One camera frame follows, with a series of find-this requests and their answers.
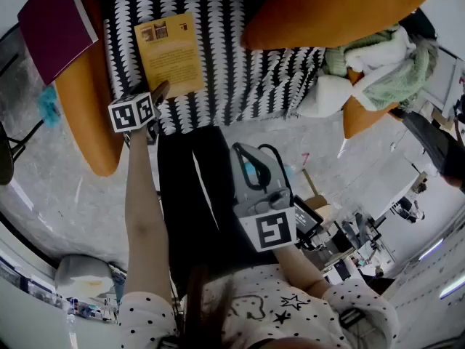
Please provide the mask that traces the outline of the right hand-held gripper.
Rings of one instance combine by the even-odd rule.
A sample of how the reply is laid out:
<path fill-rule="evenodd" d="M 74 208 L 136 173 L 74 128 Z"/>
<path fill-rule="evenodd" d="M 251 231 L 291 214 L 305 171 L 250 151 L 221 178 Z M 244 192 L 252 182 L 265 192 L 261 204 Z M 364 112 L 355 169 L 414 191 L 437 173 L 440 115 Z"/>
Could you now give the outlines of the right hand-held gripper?
<path fill-rule="evenodd" d="M 295 244 L 295 208 L 288 179 L 278 170 L 283 169 L 278 150 L 269 144 L 255 148 L 234 143 L 230 160 L 239 203 L 233 210 L 255 250 L 266 252 Z M 254 169 L 255 180 L 246 168 L 247 163 Z"/>

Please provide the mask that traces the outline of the yellow book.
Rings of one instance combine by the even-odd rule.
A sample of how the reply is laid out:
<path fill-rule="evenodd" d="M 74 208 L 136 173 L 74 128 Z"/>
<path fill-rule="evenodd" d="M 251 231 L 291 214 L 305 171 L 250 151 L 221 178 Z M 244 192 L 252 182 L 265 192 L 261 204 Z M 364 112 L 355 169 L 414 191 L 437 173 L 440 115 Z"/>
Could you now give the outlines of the yellow book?
<path fill-rule="evenodd" d="M 134 27 L 150 91 L 169 82 L 168 97 L 204 89 L 195 22 L 187 12 Z"/>

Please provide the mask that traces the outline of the person's left forearm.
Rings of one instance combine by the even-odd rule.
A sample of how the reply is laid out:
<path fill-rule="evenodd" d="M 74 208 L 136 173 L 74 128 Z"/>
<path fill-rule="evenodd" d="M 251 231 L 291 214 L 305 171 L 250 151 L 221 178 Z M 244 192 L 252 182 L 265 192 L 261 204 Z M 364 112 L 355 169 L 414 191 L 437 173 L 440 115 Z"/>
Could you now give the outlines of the person's left forearm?
<path fill-rule="evenodd" d="M 149 292 L 171 302 L 169 239 L 153 181 L 145 129 L 131 133 L 124 216 L 129 242 L 124 292 Z"/>

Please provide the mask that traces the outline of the black white patterned book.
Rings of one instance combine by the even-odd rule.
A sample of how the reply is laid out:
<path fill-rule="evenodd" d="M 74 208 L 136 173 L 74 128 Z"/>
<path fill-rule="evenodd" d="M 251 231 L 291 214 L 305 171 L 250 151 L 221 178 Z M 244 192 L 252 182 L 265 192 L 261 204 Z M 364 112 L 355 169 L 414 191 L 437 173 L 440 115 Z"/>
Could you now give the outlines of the black white patterned book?
<path fill-rule="evenodd" d="M 111 92 L 121 97 L 144 81 L 135 26 L 189 12 L 194 19 L 205 89 L 171 96 L 160 129 L 170 135 L 228 125 L 295 109 L 323 65 L 338 66 L 324 48 L 251 51 L 239 44 L 243 0 L 97 0 L 103 22 Z"/>

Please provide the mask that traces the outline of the maroon book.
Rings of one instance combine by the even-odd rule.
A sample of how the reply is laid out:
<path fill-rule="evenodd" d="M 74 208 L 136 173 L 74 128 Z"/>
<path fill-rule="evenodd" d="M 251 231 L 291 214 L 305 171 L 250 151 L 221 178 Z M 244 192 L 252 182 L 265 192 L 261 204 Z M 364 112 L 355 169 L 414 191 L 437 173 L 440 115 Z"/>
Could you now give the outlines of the maroon book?
<path fill-rule="evenodd" d="M 27 0 L 18 23 L 44 84 L 98 41 L 82 0 Z"/>

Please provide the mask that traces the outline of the black screen device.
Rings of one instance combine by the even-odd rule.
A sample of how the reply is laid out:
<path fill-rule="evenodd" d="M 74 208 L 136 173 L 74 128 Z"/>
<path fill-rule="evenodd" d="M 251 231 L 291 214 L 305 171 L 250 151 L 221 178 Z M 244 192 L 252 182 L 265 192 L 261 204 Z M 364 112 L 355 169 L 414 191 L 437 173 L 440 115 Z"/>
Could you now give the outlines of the black screen device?
<path fill-rule="evenodd" d="M 312 238 L 323 229 L 323 218 L 310 209 L 298 196 L 294 196 L 296 218 L 296 234 L 298 244 L 308 250 L 313 250 Z"/>

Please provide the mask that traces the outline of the wooden table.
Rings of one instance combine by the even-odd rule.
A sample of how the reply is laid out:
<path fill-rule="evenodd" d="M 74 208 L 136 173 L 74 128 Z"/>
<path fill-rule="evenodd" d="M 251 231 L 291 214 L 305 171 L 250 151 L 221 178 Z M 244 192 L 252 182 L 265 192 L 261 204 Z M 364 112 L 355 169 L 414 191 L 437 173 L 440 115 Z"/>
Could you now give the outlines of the wooden table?
<path fill-rule="evenodd" d="M 302 172 L 304 173 L 304 176 L 307 180 L 307 183 L 309 184 L 310 188 L 312 189 L 313 192 L 313 197 L 305 199 L 304 203 L 313 211 L 317 211 L 319 209 L 322 209 L 323 207 L 328 205 L 328 201 L 325 199 L 325 197 L 321 194 L 318 193 L 318 190 L 316 189 L 310 175 L 308 174 L 306 169 L 303 169 Z"/>

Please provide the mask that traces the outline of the person's black trousers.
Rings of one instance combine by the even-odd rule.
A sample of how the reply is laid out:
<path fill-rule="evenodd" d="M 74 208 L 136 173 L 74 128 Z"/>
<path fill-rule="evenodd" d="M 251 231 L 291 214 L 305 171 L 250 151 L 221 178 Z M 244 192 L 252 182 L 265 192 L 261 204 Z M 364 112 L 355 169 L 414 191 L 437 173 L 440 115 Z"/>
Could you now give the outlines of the person's black trousers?
<path fill-rule="evenodd" d="M 234 213 L 231 147 L 215 126 L 158 138 L 169 269 L 180 295 L 243 269 L 280 266 L 273 249 L 255 250 Z"/>

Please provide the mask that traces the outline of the white pillow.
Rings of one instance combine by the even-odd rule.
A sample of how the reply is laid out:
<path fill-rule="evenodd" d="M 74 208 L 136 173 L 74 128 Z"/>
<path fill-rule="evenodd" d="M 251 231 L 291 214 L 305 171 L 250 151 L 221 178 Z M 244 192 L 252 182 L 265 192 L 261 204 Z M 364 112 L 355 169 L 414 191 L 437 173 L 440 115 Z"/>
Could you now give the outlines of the white pillow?
<path fill-rule="evenodd" d="M 301 101 L 297 113 L 307 118 L 327 118 L 340 111 L 352 96 L 354 87 L 349 79 L 322 75 Z"/>

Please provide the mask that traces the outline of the teal fluffy duster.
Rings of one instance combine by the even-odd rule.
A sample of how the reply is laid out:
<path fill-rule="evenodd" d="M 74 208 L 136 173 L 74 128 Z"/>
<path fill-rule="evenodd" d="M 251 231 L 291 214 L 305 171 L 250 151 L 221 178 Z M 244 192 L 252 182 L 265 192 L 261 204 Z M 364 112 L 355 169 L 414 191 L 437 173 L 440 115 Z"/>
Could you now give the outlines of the teal fluffy duster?
<path fill-rule="evenodd" d="M 53 86 L 46 87 L 38 98 L 38 109 L 42 121 L 50 128 L 60 122 L 60 111 L 56 106 L 57 93 Z"/>

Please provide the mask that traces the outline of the small orange cushion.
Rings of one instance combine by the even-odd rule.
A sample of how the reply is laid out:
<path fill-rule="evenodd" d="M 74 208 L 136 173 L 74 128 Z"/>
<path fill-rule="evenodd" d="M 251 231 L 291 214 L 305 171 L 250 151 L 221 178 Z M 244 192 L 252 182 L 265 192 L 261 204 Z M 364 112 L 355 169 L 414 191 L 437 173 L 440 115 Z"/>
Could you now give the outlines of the small orange cushion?
<path fill-rule="evenodd" d="M 398 105 L 399 103 L 391 103 L 380 111 L 367 111 L 355 97 L 351 96 L 342 108 L 344 137 L 351 139 L 367 130 Z"/>

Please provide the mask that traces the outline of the large orange cushion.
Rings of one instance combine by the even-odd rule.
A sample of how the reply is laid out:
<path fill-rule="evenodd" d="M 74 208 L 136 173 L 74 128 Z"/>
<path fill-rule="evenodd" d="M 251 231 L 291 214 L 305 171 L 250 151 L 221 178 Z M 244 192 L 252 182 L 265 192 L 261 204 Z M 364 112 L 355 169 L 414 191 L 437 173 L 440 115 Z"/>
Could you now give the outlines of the large orange cushion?
<path fill-rule="evenodd" d="M 397 24 L 426 0 L 266 0 L 244 28 L 250 50 L 340 47 Z"/>

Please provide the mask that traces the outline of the grey round pouf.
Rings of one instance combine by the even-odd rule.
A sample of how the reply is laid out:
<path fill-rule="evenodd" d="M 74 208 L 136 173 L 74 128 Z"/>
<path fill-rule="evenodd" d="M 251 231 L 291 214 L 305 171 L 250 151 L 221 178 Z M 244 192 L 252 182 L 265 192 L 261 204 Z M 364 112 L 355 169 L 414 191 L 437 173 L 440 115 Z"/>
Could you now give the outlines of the grey round pouf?
<path fill-rule="evenodd" d="M 95 298 L 113 287 L 111 269 L 105 261 L 94 257 L 67 255 L 55 273 L 54 287 L 65 298 Z"/>

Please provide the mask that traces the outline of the white cabinet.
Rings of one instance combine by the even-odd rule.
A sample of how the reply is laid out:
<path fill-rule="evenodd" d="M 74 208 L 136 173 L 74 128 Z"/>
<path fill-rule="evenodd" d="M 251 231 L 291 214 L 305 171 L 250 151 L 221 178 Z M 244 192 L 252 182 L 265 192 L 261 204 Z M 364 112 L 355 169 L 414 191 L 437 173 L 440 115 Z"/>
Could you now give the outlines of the white cabinet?
<path fill-rule="evenodd" d="M 461 99 L 465 87 L 465 61 L 443 48 L 438 49 L 433 74 L 419 95 L 441 111 L 443 117 L 453 115 L 453 107 Z"/>

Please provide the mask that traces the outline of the grey knitted throw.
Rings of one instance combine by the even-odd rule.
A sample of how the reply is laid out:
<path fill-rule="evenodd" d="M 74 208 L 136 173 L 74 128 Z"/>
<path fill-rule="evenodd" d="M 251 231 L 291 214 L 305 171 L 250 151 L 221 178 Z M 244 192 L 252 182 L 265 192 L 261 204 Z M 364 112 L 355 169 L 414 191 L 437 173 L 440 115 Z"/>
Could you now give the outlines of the grey knitted throw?
<path fill-rule="evenodd" d="M 422 36 L 413 36 L 412 40 L 416 45 L 413 53 L 413 79 L 417 85 L 422 87 L 436 68 L 439 57 L 438 43 Z"/>

